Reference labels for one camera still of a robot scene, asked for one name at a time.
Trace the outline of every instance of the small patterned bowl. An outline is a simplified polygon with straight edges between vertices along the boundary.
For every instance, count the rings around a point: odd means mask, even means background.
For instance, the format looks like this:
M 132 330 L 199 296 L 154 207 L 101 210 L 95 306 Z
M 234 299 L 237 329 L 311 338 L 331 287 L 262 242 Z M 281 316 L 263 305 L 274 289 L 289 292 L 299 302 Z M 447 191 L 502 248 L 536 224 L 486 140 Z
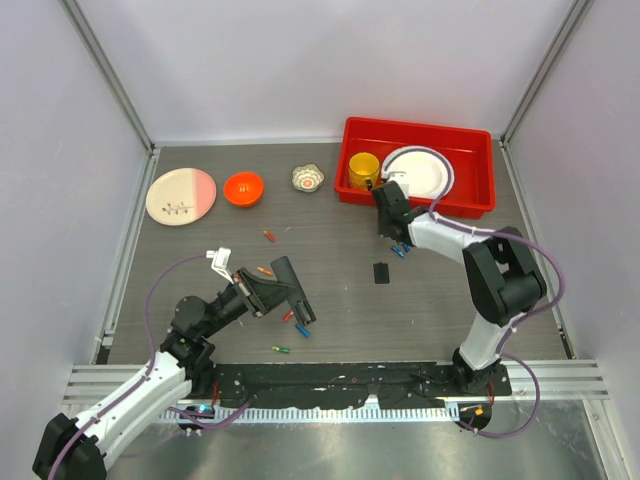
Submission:
M 293 169 L 291 184 L 296 190 L 307 193 L 315 192 L 322 185 L 322 182 L 324 182 L 324 173 L 313 163 L 300 165 Z

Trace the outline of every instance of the yellow mug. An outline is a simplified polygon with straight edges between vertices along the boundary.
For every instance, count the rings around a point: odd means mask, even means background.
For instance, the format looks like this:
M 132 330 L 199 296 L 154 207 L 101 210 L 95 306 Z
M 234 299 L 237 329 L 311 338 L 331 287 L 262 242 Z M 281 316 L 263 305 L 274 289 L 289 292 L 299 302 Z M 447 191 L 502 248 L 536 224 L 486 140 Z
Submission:
M 380 161 L 367 152 L 356 153 L 349 159 L 349 185 L 351 188 L 368 190 L 375 187 L 380 175 Z

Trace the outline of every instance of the red plastic tray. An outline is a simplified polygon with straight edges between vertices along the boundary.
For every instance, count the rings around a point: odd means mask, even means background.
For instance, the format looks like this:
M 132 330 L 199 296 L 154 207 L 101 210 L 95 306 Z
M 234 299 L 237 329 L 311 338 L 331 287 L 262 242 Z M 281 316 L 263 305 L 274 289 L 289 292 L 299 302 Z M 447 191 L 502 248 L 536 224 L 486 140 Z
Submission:
M 420 145 L 443 154 L 455 172 L 455 183 L 436 210 L 443 215 L 480 218 L 496 206 L 491 135 L 482 130 L 350 117 L 344 129 L 334 187 L 341 202 L 375 205 L 371 193 L 349 186 L 349 159 L 373 153 L 380 163 L 400 147 Z M 409 197 L 412 208 L 431 200 Z

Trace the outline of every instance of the blue battery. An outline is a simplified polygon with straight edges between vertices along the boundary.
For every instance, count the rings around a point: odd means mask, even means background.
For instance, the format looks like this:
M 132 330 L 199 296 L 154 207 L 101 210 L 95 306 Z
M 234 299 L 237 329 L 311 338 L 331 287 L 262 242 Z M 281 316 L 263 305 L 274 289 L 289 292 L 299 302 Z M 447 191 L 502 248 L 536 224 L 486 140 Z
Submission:
M 404 258 L 406 256 L 404 252 L 400 250 L 398 247 L 391 247 L 391 250 L 393 250 L 394 253 L 398 255 L 400 258 Z
M 304 338 L 309 338 L 311 336 L 309 331 L 306 328 L 304 328 L 302 325 L 300 325 L 299 323 L 296 323 L 296 328 L 304 336 Z

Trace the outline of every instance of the robotic arm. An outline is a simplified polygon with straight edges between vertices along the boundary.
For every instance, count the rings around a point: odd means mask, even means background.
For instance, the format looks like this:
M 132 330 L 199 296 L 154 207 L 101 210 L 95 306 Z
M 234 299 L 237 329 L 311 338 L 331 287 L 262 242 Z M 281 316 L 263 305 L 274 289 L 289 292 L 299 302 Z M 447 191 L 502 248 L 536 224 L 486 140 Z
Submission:
M 202 394 L 214 382 L 211 354 L 215 346 L 206 339 L 225 326 L 251 312 L 262 317 L 287 301 L 296 321 L 308 325 L 316 317 L 307 301 L 287 257 L 271 263 L 277 281 L 263 280 L 245 268 L 231 274 L 227 262 L 231 251 L 221 248 L 207 252 L 211 268 L 229 281 L 213 302 L 189 296 L 176 305 L 171 329 L 155 354 L 153 369 L 149 363 L 107 398 L 83 411 L 75 419 L 64 414 L 53 418 L 45 428 L 33 464 L 39 478 L 49 477 L 52 466 L 79 428 L 99 418 L 65 455 L 55 480 L 101 480 L 124 449 L 149 424 L 189 394 Z M 144 382 L 124 399 L 118 399 L 144 378 Z M 98 417 L 107 405 L 117 402 L 105 415 Z
M 424 209 L 411 209 L 391 181 L 372 190 L 378 207 L 378 233 L 427 248 L 462 263 L 477 310 L 471 331 L 453 354 L 454 378 L 463 391 L 486 385 L 500 362 L 498 346 L 511 324 L 546 294 L 546 283 L 529 249 L 512 240 L 475 234 L 475 228 L 438 223 Z M 521 236 L 513 227 L 503 232 Z

